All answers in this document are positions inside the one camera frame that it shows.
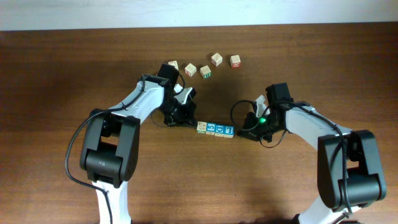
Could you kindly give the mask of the green animal wooden block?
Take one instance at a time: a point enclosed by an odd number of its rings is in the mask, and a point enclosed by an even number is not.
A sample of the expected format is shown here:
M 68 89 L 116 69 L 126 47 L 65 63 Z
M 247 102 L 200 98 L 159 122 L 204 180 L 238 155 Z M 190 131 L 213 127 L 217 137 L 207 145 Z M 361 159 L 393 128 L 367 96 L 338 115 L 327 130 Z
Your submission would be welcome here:
M 204 122 L 204 121 L 197 122 L 197 133 L 205 134 L 206 127 L 207 127 L 207 122 Z

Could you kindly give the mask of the blue 5 wooden block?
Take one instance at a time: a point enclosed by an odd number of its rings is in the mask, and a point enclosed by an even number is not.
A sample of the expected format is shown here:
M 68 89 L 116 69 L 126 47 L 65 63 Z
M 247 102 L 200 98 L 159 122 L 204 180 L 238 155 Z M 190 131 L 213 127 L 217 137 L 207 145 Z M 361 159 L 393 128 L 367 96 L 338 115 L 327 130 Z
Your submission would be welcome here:
M 215 135 L 216 124 L 215 123 L 207 123 L 206 124 L 206 134 Z

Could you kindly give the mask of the blue D wooden block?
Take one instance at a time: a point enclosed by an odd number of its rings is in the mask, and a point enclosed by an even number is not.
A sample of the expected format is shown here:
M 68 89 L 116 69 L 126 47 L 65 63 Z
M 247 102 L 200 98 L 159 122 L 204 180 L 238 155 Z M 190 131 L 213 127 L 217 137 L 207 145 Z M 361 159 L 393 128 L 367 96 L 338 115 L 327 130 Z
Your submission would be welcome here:
M 215 126 L 215 136 L 223 137 L 224 136 L 224 126 L 217 124 Z

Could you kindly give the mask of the blue L wooden block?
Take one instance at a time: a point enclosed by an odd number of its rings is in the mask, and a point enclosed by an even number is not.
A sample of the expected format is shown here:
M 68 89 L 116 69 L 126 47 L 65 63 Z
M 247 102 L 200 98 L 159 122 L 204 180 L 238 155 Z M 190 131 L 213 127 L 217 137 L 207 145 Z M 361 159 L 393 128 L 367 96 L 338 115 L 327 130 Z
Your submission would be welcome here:
M 225 126 L 223 131 L 225 138 L 233 138 L 234 136 L 234 127 L 233 126 Z

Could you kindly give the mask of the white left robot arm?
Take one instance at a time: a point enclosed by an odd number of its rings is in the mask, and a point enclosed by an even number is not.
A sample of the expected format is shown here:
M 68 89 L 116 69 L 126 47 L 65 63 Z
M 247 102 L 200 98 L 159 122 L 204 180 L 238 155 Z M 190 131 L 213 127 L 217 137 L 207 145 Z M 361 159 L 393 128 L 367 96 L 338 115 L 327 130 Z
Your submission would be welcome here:
M 141 124 L 155 110 L 167 127 L 194 128 L 196 91 L 178 85 L 173 66 L 162 64 L 158 74 L 142 75 L 132 93 L 107 110 L 94 109 L 88 119 L 80 167 L 96 190 L 100 223 L 131 223 L 127 189 L 139 153 Z

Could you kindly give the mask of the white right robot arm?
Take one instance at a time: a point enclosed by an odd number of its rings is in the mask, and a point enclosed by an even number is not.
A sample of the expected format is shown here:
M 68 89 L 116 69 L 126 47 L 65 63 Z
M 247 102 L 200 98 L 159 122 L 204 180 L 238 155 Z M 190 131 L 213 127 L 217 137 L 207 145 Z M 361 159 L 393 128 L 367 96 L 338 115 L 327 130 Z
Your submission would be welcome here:
M 294 101 L 286 83 L 273 84 L 251 102 L 237 135 L 262 143 L 275 133 L 296 134 L 317 151 L 319 196 L 292 223 L 342 223 L 383 200 L 387 185 L 375 135 L 330 121 L 305 101 Z

